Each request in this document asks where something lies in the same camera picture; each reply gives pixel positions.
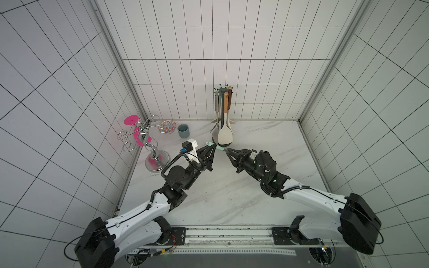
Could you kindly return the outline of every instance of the metal frame edge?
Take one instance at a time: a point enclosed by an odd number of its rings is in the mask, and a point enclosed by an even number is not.
[[[110,50],[113,53],[113,56],[115,57],[116,62],[118,63],[119,69],[121,70],[122,75],[125,77],[125,80],[127,82],[128,89],[132,93],[132,96],[137,103],[137,106],[140,110],[140,113],[143,116],[143,119],[146,120],[148,118],[148,115],[143,108],[142,102],[137,94],[136,88],[134,87],[134,84],[131,81],[130,74],[128,73],[127,69],[125,68],[124,62],[122,58],[120,57],[119,50],[113,41],[112,34],[110,33],[109,27],[107,26],[106,20],[104,19],[103,14],[100,11],[100,6],[98,5],[97,0],[87,0],[90,4],[92,11],[94,12],[99,25],[101,26],[101,31],[103,32],[104,36],[107,39],[107,43],[109,45]]]

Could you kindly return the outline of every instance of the black grid line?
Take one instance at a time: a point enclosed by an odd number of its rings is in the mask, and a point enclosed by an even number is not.
[[[261,1],[259,0],[258,15],[256,17],[256,25],[258,25],[258,19],[259,19],[259,11],[260,11],[260,9],[261,9]],[[256,37],[256,29],[255,29],[255,35],[253,36],[252,52],[250,54],[250,58],[252,58],[252,55],[253,55],[253,48],[255,46],[255,37]],[[249,72],[250,72],[250,66],[251,66],[251,64],[252,64],[252,62],[250,61],[249,62],[249,69],[247,70],[246,81],[249,81]],[[244,99],[246,99],[246,91],[247,91],[247,84],[246,84],[245,91],[244,91]],[[243,110],[244,110],[244,105],[242,107],[242,112],[241,112],[241,117],[240,117],[241,119],[243,118]]]

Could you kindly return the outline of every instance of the tile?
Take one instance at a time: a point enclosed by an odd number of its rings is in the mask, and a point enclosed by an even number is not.
[[[73,198],[62,221],[86,229],[88,223],[92,221],[95,211],[95,208]]]
[[[73,30],[77,34],[80,42],[86,44],[90,41],[88,35],[85,32],[85,29],[82,26],[82,23],[79,21],[76,11],[72,8],[69,1],[59,0],[57,1],[60,5],[61,10],[64,12],[67,20],[72,25]]]
[[[103,212],[106,215],[112,215],[113,210],[115,209],[115,205],[112,204],[109,200],[102,197],[100,205],[98,206],[98,210]]]
[[[388,154],[390,151],[395,149],[401,144],[401,141],[396,137],[393,132],[387,133],[380,140],[378,140],[374,145],[372,145],[367,151],[363,153],[366,161],[370,165],[374,162]]]
[[[80,180],[73,177],[64,169],[49,161],[38,176],[44,182],[47,182],[64,192],[74,195],[81,184]]]
[[[39,86],[50,76],[48,69],[30,50],[24,40],[15,32],[4,17],[0,18],[0,31],[3,41],[0,53],[23,75],[33,87]]]
[[[349,143],[343,151],[341,151],[336,157],[338,165],[343,170],[348,167],[353,161],[355,161],[360,155],[359,149],[356,147],[354,142]]]
[[[122,3],[113,0],[106,0],[105,3],[116,27],[130,26],[124,5]]]
[[[22,6],[22,2],[18,0],[7,0],[2,2],[2,5],[0,7],[0,12],[6,12],[8,10],[17,8],[19,6]]]
[[[0,230],[50,239],[59,223],[58,220],[22,208],[15,208]]]
[[[104,193],[104,190],[106,189],[109,179],[105,175],[103,175],[95,166],[91,165],[91,167],[89,168],[88,172],[85,175],[85,178],[82,181],[86,185],[88,185],[89,187],[97,191],[100,195],[102,195]]]
[[[98,207],[101,200],[101,194],[88,187],[85,183],[82,183],[79,186],[79,189],[77,190],[74,197],[80,201],[85,202],[93,208]]]
[[[395,206],[383,186],[367,192],[362,197],[375,213]]]
[[[91,102],[88,105],[85,110],[85,114],[102,134],[107,133],[110,128],[110,123],[107,121],[106,117],[97,107],[95,102]]]
[[[77,60],[75,58],[71,58],[67,62],[67,66],[70,68],[70,70],[76,76],[76,78],[79,80],[79,82],[84,87],[84,89],[89,94],[89,96],[91,98],[94,98],[95,94],[97,94],[97,90],[95,90],[94,85],[92,84],[89,77],[86,75],[85,71],[81,68],[81,66],[79,65]]]
[[[415,79],[379,115],[394,128],[428,99],[427,87]]]
[[[201,6],[196,0],[183,1],[183,7],[186,18],[186,26],[200,27],[201,26]]]
[[[344,175],[342,173],[340,173],[340,174],[336,175],[335,178],[333,178],[329,182],[329,185],[331,186],[332,191],[335,192],[336,190],[338,190],[340,187],[342,187],[346,183],[347,183],[347,180],[344,178]]]
[[[408,224],[383,229],[381,233],[384,236],[384,243],[381,247],[386,255],[424,251]]]
[[[393,3],[393,0],[388,0],[383,4],[378,2],[358,36],[368,42],[374,35],[375,30],[379,27]]]
[[[357,92],[360,92],[365,87],[365,85],[368,83],[368,81],[373,77],[373,75],[378,70],[378,68],[385,61],[386,61],[386,57],[384,57],[380,53],[377,53],[375,55],[375,57],[371,60],[370,64],[367,66],[367,68],[364,70],[362,75],[359,77],[359,79],[353,85],[354,89],[356,89]]]
[[[6,220],[10,212],[14,209],[14,206],[0,202],[0,223]]]
[[[65,192],[36,179],[17,206],[60,220],[72,198]]]
[[[43,256],[40,258],[39,263],[37,264],[37,267],[73,268],[73,265],[78,262],[74,262],[66,259],[63,253],[64,247],[66,245],[67,243],[50,241],[49,245],[45,249],[45,252],[43,253]],[[67,250],[73,252],[73,247],[69,246]]]
[[[35,116],[28,108],[20,104],[10,111],[0,122],[0,127],[25,141],[34,150],[49,158],[62,142],[62,138]]]
[[[123,179],[126,179],[127,172],[128,172],[128,166],[125,164],[125,162],[121,158],[118,159],[118,162],[116,163],[116,166],[115,166],[115,170],[116,170],[116,172],[119,173],[119,175],[121,175],[121,177]]]
[[[340,194],[344,196],[349,196],[352,193],[352,190],[348,184],[344,184],[338,190],[335,191],[335,194]]]
[[[72,126],[37,91],[30,94],[23,104],[37,117],[50,126],[62,138],[65,138]]]
[[[404,143],[420,162],[425,162],[429,159],[429,148],[426,139],[428,131],[429,128],[426,127]]]
[[[364,193],[371,191],[372,189],[381,185],[381,182],[377,179],[377,176],[375,176],[374,172],[369,167],[350,180],[348,183],[353,192],[358,195],[363,195]]]
[[[386,182],[384,188],[396,204],[401,204],[427,194],[428,171],[419,165]]]
[[[428,20],[429,10],[425,10],[389,55],[389,58],[400,67],[404,67],[429,39],[425,29]]]
[[[358,81],[376,55],[377,51],[375,49],[370,45],[365,45],[359,57],[353,62],[353,65],[345,74],[349,83],[354,85]]]
[[[356,137],[365,127],[367,127],[368,124],[370,124],[370,122],[373,121],[376,116],[377,114],[371,109],[371,107],[368,106],[347,129],[350,137]]]
[[[328,145],[332,148],[334,144],[341,138],[341,136],[346,132],[346,129],[343,127],[340,121],[338,121],[332,130],[326,135],[325,139]]]
[[[359,95],[356,96],[356,98],[351,102],[350,106],[340,117],[341,123],[346,129],[348,129],[367,108],[368,104],[365,102],[365,100]]]
[[[422,48],[408,61],[404,69],[412,74],[414,77],[417,77],[421,71],[423,71],[428,65],[429,61],[429,42],[426,42]]]
[[[4,87],[0,87],[0,99],[2,100],[0,106],[0,117],[6,115],[19,103],[19,101],[14,98],[12,94],[7,92]]]
[[[66,142],[59,146],[51,161],[79,180],[83,179],[90,165],[87,159]]]
[[[328,26],[347,26],[347,17],[353,14],[352,9],[354,6],[357,6],[357,4],[353,0],[339,1]]]
[[[15,205],[25,194],[35,177],[2,160],[0,167],[3,178],[0,201]]]
[[[30,174],[37,176],[48,162],[46,157],[28,147],[3,129],[0,130],[0,138],[3,141],[2,150],[0,150],[0,158]],[[25,151],[26,154],[11,154],[10,152],[13,151]]]
[[[425,204],[428,200],[429,195],[419,197],[402,205],[398,205],[398,209],[408,222],[426,218],[429,209]]]
[[[98,150],[98,148],[100,148],[100,145],[103,142],[103,135],[101,135],[97,127],[95,127],[95,125],[89,120],[89,118],[85,114],[83,114],[79,118],[78,122],[75,125],[75,129],[87,140],[87,142],[89,142],[94,147],[95,150]],[[72,137],[66,138],[66,140],[73,145]]]
[[[186,28],[188,38],[188,48],[190,59],[199,60],[203,59],[202,51],[202,31],[201,28],[189,27]]]
[[[108,199],[113,204],[116,204],[120,194],[121,194],[121,190],[110,181],[107,184],[103,197]]]
[[[37,91],[72,125],[82,114],[82,110],[67,94],[54,77],[48,78]]]
[[[380,113],[414,78],[401,70],[393,80],[377,95],[370,106]]]
[[[420,81],[422,81],[426,86],[429,85],[429,79],[428,79],[428,73],[429,73],[429,68],[426,67],[418,76],[417,79],[419,79]]]
[[[386,42],[390,34],[395,30],[397,25],[408,12],[413,2],[414,1],[411,0],[395,1],[381,21],[380,25],[375,30],[373,36],[369,40],[369,44],[375,49],[380,50],[384,42]]]
[[[429,103],[423,104],[415,112],[405,118],[393,131],[402,141],[406,141],[414,134],[419,132],[429,124],[427,113],[429,112]]]
[[[11,10],[4,17],[51,73],[64,64],[60,54],[25,7]]]
[[[425,249],[429,248],[429,243],[427,242],[429,238],[429,233],[427,231],[427,228],[425,228],[425,226],[427,226],[428,224],[428,221],[429,221],[429,218],[426,218],[423,220],[418,220],[418,221],[409,223],[411,229],[416,234],[417,238],[423,244]]]
[[[40,259],[49,240],[28,235],[1,232],[3,243],[0,245],[0,257],[6,267],[36,267],[35,259]]]
[[[386,256],[371,256],[371,263],[378,268],[391,268]]]
[[[98,149],[98,153],[101,154],[111,166],[114,166],[119,158],[118,153],[112,148],[106,139],[104,139],[100,149]]]
[[[372,164],[371,167],[380,181],[385,183],[418,164],[419,161],[411,154],[411,152],[404,145],[400,145]]]
[[[313,58],[324,32],[325,28],[322,27],[315,27],[310,29],[308,36],[305,40],[304,46],[302,47],[302,51],[299,54],[300,59]]]
[[[414,267],[425,267],[429,261],[427,253],[413,253],[405,255],[391,255],[387,256],[389,263],[392,268],[404,267],[405,265],[412,263]]]
[[[397,207],[379,212],[377,213],[377,217],[381,220],[381,227],[383,229],[406,222],[404,216],[402,216]]]
[[[307,7],[308,0],[306,1],[292,1],[289,7],[289,13],[286,18],[285,27],[301,26],[302,19],[304,18],[305,8]]]
[[[328,61],[326,60],[312,60],[308,67],[304,78],[302,79],[303,84],[316,84],[325,69],[325,65]]]
[[[349,73],[353,64],[360,57],[365,47],[366,47],[365,42],[363,42],[359,38],[356,39],[356,41],[353,43],[350,50],[348,51],[347,55],[344,57],[343,62],[338,67],[338,70],[341,72],[341,74],[346,75],[347,73]]]
[[[393,62],[386,60],[360,92],[362,98],[371,103],[400,70]]]
[[[64,42],[67,44],[72,54],[78,52],[79,49],[83,47],[83,45],[76,35],[76,32],[74,31],[68,18],[61,10],[58,2],[53,0],[43,0],[39,1],[39,4],[46,15],[49,17],[49,20],[57,29],[58,33],[61,35]]]
[[[389,128],[386,124],[376,117],[353,140],[359,150],[364,152],[388,132]]]
[[[0,66],[2,69],[0,83],[18,100],[23,100],[34,90],[30,83],[3,56],[0,56]]]
[[[341,169],[335,160],[329,163],[323,170],[325,171],[329,181],[335,178],[341,172]]]
[[[74,76],[72,70],[64,65],[55,72],[54,77],[60,83],[62,88],[70,95],[75,103],[82,109],[91,102],[91,96],[83,88],[79,80]]]
[[[320,4],[314,17],[312,26],[327,26],[337,4],[338,1],[334,0],[325,1],[323,4]]]
[[[112,175],[113,168],[109,163],[97,153],[92,164],[96,166],[106,177],[110,177]]]

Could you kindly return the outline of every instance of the white marble surface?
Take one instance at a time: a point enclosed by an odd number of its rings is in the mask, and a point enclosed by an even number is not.
[[[188,124],[190,137],[199,148],[211,141],[209,131],[213,124],[201,121],[177,122]],[[295,121],[238,121],[233,125],[234,149],[255,149],[270,152],[277,162],[277,170],[305,185],[321,190],[325,186]],[[161,134],[154,129],[151,136],[158,140],[159,149],[174,158],[187,139],[172,134]],[[131,177],[121,211],[128,211],[150,198],[151,192],[163,186],[161,175],[150,173],[145,167],[148,151],[142,149],[134,174]],[[224,152],[216,150],[213,171],[204,171],[193,186],[186,190],[183,203],[165,215],[171,225],[209,224],[278,224],[288,225],[297,215],[320,215],[300,203],[272,198],[266,195],[259,183],[246,171],[240,174],[231,165]],[[175,165],[187,166],[184,158]]]

